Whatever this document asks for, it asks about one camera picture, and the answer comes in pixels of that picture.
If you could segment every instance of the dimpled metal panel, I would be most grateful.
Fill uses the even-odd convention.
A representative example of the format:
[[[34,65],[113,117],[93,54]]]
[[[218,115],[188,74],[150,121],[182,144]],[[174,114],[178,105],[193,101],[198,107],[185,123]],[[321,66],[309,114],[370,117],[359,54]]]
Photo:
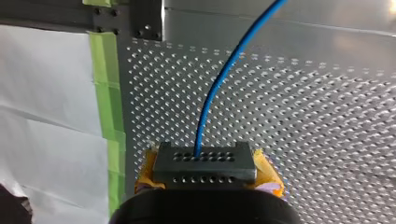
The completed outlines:
[[[152,143],[193,146],[231,52],[142,40],[127,50],[137,172]],[[264,148],[304,223],[396,223],[395,82],[381,70],[248,51],[219,90],[204,144]]]

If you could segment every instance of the yellow-green tape strip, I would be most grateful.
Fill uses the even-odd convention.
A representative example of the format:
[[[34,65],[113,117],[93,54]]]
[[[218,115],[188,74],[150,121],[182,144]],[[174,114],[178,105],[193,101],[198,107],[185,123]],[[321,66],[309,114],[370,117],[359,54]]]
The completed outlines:
[[[122,121],[117,38],[112,33],[90,33],[96,98],[107,139],[108,209],[120,206],[125,192],[125,133]]]
[[[82,3],[90,6],[111,7],[114,0],[82,0]]]

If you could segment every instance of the blue cable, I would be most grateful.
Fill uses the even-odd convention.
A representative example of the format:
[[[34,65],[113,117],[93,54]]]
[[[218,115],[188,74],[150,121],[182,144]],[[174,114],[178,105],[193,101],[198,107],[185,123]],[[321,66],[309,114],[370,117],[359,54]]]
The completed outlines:
[[[239,54],[245,49],[248,42],[253,38],[253,36],[262,28],[262,26],[271,18],[271,16],[276,13],[287,0],[276,0],[271,6],[269,6],[260,17],[253,22],[250,28],[245,33],[244,37],[239,41],[239,44],[233,50],[228,61],[222,67],[219,75],[216,77],[215,81],[210,88],[209,93],[206,96],[204,106],[202,108],[201,116],[198,122],[197,133],[195,136],[194,144],[194,157],[198,157],[202,150],[202,137],[204,132],[204,127],[206,124],[207,114],[209,112],[210,105],[216,96],[218,89],[220,88],[222,82],[227,77],[228,72],[230,72],[233,64],[239,58]]]

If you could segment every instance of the wrinkled white cloth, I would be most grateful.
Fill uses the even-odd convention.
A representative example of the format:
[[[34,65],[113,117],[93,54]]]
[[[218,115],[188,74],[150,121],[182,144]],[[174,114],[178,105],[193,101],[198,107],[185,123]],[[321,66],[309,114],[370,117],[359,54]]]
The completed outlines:
[[[89,36],[0,25],[0,184],[35,224],[108,222]]]

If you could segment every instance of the black object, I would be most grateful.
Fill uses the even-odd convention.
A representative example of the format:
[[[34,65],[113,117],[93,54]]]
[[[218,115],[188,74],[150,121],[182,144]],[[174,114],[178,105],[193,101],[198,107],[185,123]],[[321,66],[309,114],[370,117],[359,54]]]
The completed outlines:
[[[0,223],[32,223],[32,214],[22,205],[25,202],[29,202],[26,197],[15,197],[0,185]]]
[[[258,190],[152,189],[135,195],[110,224],[265,223],[299,224],[283,200]]]
[[[93,30],[92,7],[82,0],[2,0],[0,23],[46,30]]]
[[[86,6],[82,0],[4,0],[0,1],[0,23],[81,33],[124,32],[161,41],[163,0],[130,0],[129,5],[113,7]]]
[[[130,0],[132,36],[163,40],[163,0]]]
[[[130,36],[130,14],[128,6],[93,7],[95,32],[112,32],[115,35]]]
[[[238,189],[256,180],[256,166],[247,142],[235,147],[203,147],[200,157],[192,147],[161,143],[153,180],[167,189]]]

